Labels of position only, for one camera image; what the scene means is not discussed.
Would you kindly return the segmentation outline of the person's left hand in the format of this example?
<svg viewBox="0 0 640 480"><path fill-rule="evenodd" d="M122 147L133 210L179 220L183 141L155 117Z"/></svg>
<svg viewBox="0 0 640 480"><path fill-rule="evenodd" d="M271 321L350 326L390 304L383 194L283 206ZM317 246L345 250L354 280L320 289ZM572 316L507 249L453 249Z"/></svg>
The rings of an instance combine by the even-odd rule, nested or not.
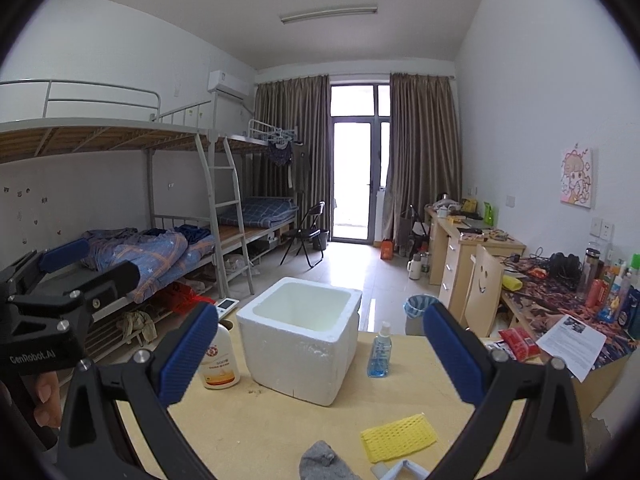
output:
<svg viewBox="0 0 640 480"><path fill-rule="evenodd" d="M62 404L58 374L47 372L35 380L38 403L34 416L40 427L58 428L62 422Z"/></svg>

